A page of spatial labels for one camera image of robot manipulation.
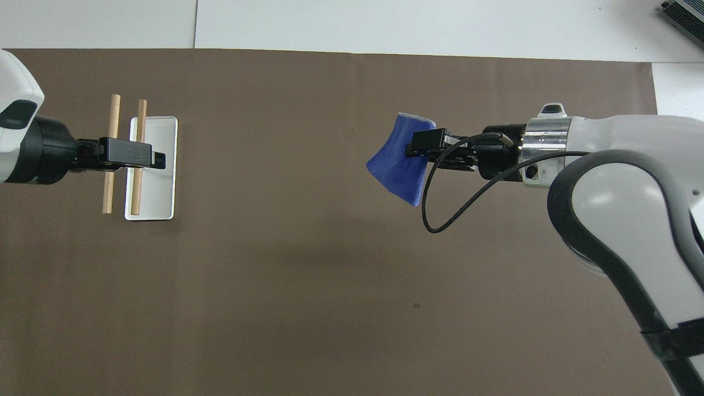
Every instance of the wooden stick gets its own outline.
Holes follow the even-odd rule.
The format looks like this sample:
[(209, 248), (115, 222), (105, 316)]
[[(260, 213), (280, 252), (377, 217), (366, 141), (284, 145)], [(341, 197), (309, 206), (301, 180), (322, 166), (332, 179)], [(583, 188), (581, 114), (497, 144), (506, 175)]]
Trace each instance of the wooden stick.
[[(146, 100), (137, 102), (137, 141), (144, 143), (144, 129), (146, 127)], [(142, 200), (142, 169), (135, 168), (132, 178), (132, 207), (130, 213), (139, 215), (139, 205)]]
[[(120, 95), (113, 94), (110, 102), (110, 121), (108, 123), (108, 137), (117, 139), (118, 123), (120, 121)], [(105, 172), (103, 183), (103, 213), (113, 213), (113, 188), (115, 187), (115, 173)]]

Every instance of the black cable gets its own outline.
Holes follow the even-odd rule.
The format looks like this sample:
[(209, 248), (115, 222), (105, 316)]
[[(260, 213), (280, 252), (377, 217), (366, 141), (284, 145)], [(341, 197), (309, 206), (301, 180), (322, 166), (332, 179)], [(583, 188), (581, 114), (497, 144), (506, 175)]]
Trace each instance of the black cable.
[(430, 187), (430, 182), (433, 179), (433, 175), (435, 174), (435, 171), (437, 168), (440, 166), (440, 163), (452, 153), (452, 151), (455, 151), (459, 146), (471, 142), (472, 140), (478, 140), (479, 138), (482, 137), (490, 137), (487, 135), (502, 135), (501, 133), (482, 133), (480, 135), (474, 135), (474, 136), (469, 136), (462, 138), (459, 142), (453, 144), (452, 146), (448, 147), (445, 151), (438, 156), (437, 160), (435, 161), (435, 164), (433, 165), (433, 168), (430, 170), (430, 174), (428, 174), (428, 180), (425, 182), (425, 188), (423, 189), (423, 198), (422, 198), (422, 203), (421, 203), (421, 212), (423, 215), (423, 225), (425, 226), (425, 229), (428, 230), (431, 233), (437, 234), (445, 231), (447, 227), (449, 227), (452, 223), (455, 222), (460, 216), (462, 216), (463, 213), (469, 208), (472, 204), (474, 204), (474, 201), (479, 199), (479, 197), (484, 194), (491, 186), (495, 185), (496, 183), (502, 181), (503, 179), (507, 178), (509, 175), (513, 174), (514, 172), (518, 171), (521, 168), (524, 168), (526, 166), (532, 165), (534, 163), (540, 162), (540, 161), (545, 161), (546, 159), (553, 159), (553, 158), (560, 158), (564, 156), (584, 156), (589, 154), (586, 151), (562, 151), (558, 153), (551, 153), (551, 154), (545, 154), (543, 156), (537, 156), (533, 159), (529, 159), (526, 161), (523, 161), (522, 163), (516, 164), (514, 166), (511, 166), (509, 169), (506, 169), (505, 171), (499, 173), (496, 177), (488, 181), (487, 184), (485, 184), (482, 188), (477, 190), (474, 195), (472, 195), (471, 198), (467, 202), (465, 202), (462, 207), (460, 207), (455, 214), (450, 217), (449, 220), (447, 220), (443, 225), (439, 226), (438, 228), (433, 228), (428, 224), (428, 217), (425, 211), (425, 202), (426, 198), (428, 195), (428, 188)]

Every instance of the black velcro strap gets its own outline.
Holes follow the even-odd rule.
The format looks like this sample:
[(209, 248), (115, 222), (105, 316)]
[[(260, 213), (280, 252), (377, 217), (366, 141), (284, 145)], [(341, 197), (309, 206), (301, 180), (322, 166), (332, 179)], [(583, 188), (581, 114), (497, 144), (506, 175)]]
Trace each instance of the black velcro strap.
[(642, 334), (660, 361), (704, 354), (704, 318), (681, 323), (678, 328)]

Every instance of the blue towel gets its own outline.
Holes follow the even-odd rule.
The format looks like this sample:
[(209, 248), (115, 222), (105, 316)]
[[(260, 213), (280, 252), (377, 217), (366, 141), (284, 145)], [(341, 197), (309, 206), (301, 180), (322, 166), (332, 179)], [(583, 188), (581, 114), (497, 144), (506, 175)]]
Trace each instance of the blue towel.
[(386, 189), (418, 206), (425, 179), (427, 157), (406, 157), (406, 144), (413, 133), (435, 129), (435, 122), (413, 114), (399, 113), (391, 136), (369, 161), (367, 169)]

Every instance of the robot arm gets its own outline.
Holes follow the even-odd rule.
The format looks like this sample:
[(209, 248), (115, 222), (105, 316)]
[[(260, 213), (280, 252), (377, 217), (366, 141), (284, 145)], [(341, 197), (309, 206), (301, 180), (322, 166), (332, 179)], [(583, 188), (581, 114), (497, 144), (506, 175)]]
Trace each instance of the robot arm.
[[(461, 169), (478, 170), (486, 179), (519, 167), (506, 179), (549, 187), (548, 213), (567, 246), (611, 279), (679, 393), (704, 395), (704, 122), (672, 116), (590, 120), (568, 117), (552, 103), (525, 125), (484, 132), (501, 132), (517, 147), (468, 143), (436, 167), (463, 163)], [(421, 141), (414, 135), (406, 155), (436, 161), (455, 142)], [(523, 161), (578, 151), (590, 154), (521, 168)]]
[(150, 144), (74, 139), (58, 120), (37, 115), (44, 93), (13, 55), (0, 49), (0, 183), (53, 184), (68, 171), (166, 167)]

